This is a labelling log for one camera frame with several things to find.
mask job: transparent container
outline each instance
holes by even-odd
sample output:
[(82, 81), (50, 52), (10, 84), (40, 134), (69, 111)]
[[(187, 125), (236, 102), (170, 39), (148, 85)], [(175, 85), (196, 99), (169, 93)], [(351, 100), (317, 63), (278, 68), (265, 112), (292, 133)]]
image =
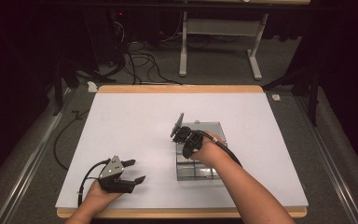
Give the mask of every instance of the transparent container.
[[(200, 130), (218, 135), (222, 142), (227, 145), (220, 122), (199, 122), (183, 123), (182, 126), (189, 127), (191, 130)], [(201, 164), (199, 161), (186, 159), (182, 155), (185, 144), (176, 144), (176, 175), (178, 181), (184, 180), (211, 180), (220, 179), (215, 169)]]

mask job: power cord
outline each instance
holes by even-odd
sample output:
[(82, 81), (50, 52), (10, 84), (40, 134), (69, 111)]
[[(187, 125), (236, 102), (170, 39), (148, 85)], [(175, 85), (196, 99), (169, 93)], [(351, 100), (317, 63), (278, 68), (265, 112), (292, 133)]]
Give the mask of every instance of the power cord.
[(89, 171), (86, 173), (86, 175), (83, 178), (83, 181), (80, 184), (80, 188), (79, 188), (79, 192), (78, 192), (78, 197), (77, 197), (77, 206), (80, 206), (83, 203), (83, 190), (84, 190), (84, 183), (86, 182), (86, 180), (89, 179), (89, 174), (99, 165), (107, 165), (110, 162), (110, 159), (107, 159), (105, 161), (100, 161), (98, 163), (96, 163), (95, 165), (93, 165)]
[(71, 124), (73, 124), (73, 123), (74, 123), (75, 121), (77, 121), (77, 120), (83, 119), (83, 118), (81, 118), (81, 117), (84, 116), (85, 114), (89, 113), (89, 112), (90, 112), (90, 111), (87, 110), (87, 111), (85, 111), (85, 112), (83, 112), (83, 113), (81, 113), (81, 114), (79, 115), (79, 114), (78, 114), (79, 111), (73, 110), (72, 113), (76, 113), (76, 117), (75, 117), (72, 121), (70, 121), (70, 122), (60, 131), (60, 133), (57, 135), (57, 137), (56, 137), (56, 139), (55, 139), (55, 141), (54, 141), (54, 147), (53, 147), (54, 158), (55, 158), (56, 162), (61, 166), (61, 168), (64, 169), (64, 170), (66, 170), (66, 171), (68, 171), (69, 168), (66, 167), (65, 165), (63, 165), (62, 162), (59, 160), (59, 158), (58, 158), (58, 156), (57, 156), (57, 144), (58, 144), (58, 140), (60, 139), (61, 135), (65, 132), (65, 130), (66, 130), (69, 126), (71, 126)]

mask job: wire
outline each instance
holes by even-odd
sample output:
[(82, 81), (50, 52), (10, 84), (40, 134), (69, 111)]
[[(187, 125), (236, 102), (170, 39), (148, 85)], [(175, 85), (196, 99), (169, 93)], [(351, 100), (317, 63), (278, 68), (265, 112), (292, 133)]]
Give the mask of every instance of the wire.
[(139, 85), (142, 85), (142, 80), (141, 80), (139, 77), (137, 77), (136, 74), (135, 74), (135, 64), (133, 63), (132, 56), (131, 56), (130, 53), (127, 53), (127, 54), (128, 54), (129, 57), (130, 57), (130, 64), (132, 65), (132, 74), (129, 73), (129, 74), (133, 75), (132, 85), (135, 85), (136, 79), (139, 79)]
[(78, 192), (78, 197), (77, 197), (77, 206), (80, 206), (83, 203), (83, 189), (84, 189), (84, 183), (86, 182), (86, 180), (89, 179), (89, 174), (99, 165), (107, 165), (110, 162), (110, 159), (107, 159), (106, 161), (100, 161), (98, 163), (96, 163), (95, 165), (93, 165), (89, 171), (86, 173), (86, 175), (83, 178), (83, 181), (80, 184), (80, 188), (79, 188), (79, 192)]
[(169, 41), (169, 40), (172, 40), (172, 39), (175, 39), (179, 36), (182, 36), (182, 35), (178, 35), (178, 32), (179, 32), (179, 28), (180, 28), (180, 25), (182, 24), (182, 19), (183, 19), (183, 12), (180, 14), (180, 18), (179, 18), (179, 22), (178, 22), (178, 25), (176, 27), (176, 31), (175, 33), (173, 33), (173, 35), (167, 39), (164, 39), (164, 40), (160, 40), (159, 42), (166, 42), (166, 41)]
[(66, 167), (65, 165), (63, 165), (62, 162), (59, 160), (59, 158), (58, 158), (58, 156), (57, 156), (57, 144), (58, 144), (58, 140), (60, 139), (60, 137), (61, 137), (61, 135), (63, 134), (63, 132), (65, 132), (65, 130), (66, 130), (69, 126), (71, 126), (71, 124), (73, 124), (73, 123), (74, 123), (75, 121), (77, 121), (77, 120), (80, 120), (83, 115), (85, 115), (85, 114), (87, 114), (87, 113), (89, 113), (89, 112), (90, 112), (90, 111), (87, 110), (87, 111), (83, 112), (82, 114), (78, 115), (78, 111), (77, 111), (76, 117), (75, 117), (72, 121), (70, 121), (70, 122), (60, 131), (60, 133), (57, 135), (57, 137), (56, 137), (56, 139), (55, 139), (55, 141), (54, 141), (54, 147), (53, 147), (54, 158), (55, 158), (56, 162), (61, 166), (61, 168), (64, 169), (64, 170), (66, 170), (66, 171), (68, 171), (69, 168)]

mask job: floor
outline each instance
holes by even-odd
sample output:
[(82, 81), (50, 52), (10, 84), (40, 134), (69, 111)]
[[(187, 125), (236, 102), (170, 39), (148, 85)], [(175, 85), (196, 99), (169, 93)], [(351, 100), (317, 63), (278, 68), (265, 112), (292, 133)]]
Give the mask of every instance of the floor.
[[(265, 85), (284, 75), (300, 39), (281, 42), (278, 38), (262, 40), (257, 52), (263, 79), (252, 77), (245, 49), (252, 39), (228, 39), (221, 36), (208, 45), (190, 41), (187, 77), (179, 77), (180, 46), (169, 41), (158, 47), (144, 44), (131, 46), (135, 52), (154, 56), (157, 67), (143, 55), (133, 59), (136, 76), (143, 83), (164, 84), (158, 70), (167, 79), (184, 84)], [(101, 72), (111, 69), (101, 64)], [(117, 84), (131, 84), (132, 67), (115, 75)], [(358, 223), (358, 158), (329, 107), (323, 90), (319, 90), (318, 127), (307, 116), (307, 97), (293, 97), (291, 86), (266, 91), (271, 109), (281, 129), (299, 179), (309, 200), (308, 214), (297, 223)], [(78, 138), (87, 120), (76, 119), (90, 109), (95, 93), (87, 91), (87, 80), (80, 79), (77, 90), (68, 90), (61, 113), (52, 116), (53, 101), (33, 127), (13, 149), (0, 170), (0, 223), (63, 223), (57, 217), (57, 201), (66, 171), (54, 158), (54, 151), (64, 166), (69, 166)], [(274, 101), (273, 93), (282, 100)], [(225, 219), (189, 220), (188, 222), (226, 223)], [(175, 223), (178, 220), (109, 220), (109, 223)]]

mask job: dark background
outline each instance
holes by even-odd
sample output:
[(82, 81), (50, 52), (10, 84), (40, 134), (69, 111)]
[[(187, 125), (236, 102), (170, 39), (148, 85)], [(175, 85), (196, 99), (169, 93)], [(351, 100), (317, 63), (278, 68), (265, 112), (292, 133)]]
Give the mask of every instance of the dark background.
[[(278, 35), (284, 41), (303, 36), (288, 74), (317, 61), (320, 85), (358, 154), (358, 3), (314, 0), (311, 7), (341, 10), (313, 15), (270, 13), (263, 37)], [(179, 13), (138, 11), (125, 16), (133, 35), (157, 45), (158, 31), (174, 32)], [(0, 165), (48, 104), (46, 92), (53, 84), (57, 61), (70, 58), (95, 69), (100, 63), (97, 48), (79, 9), (0, 1)], [(113, 49), (106, 50), (108, 56), (114, 54)]]

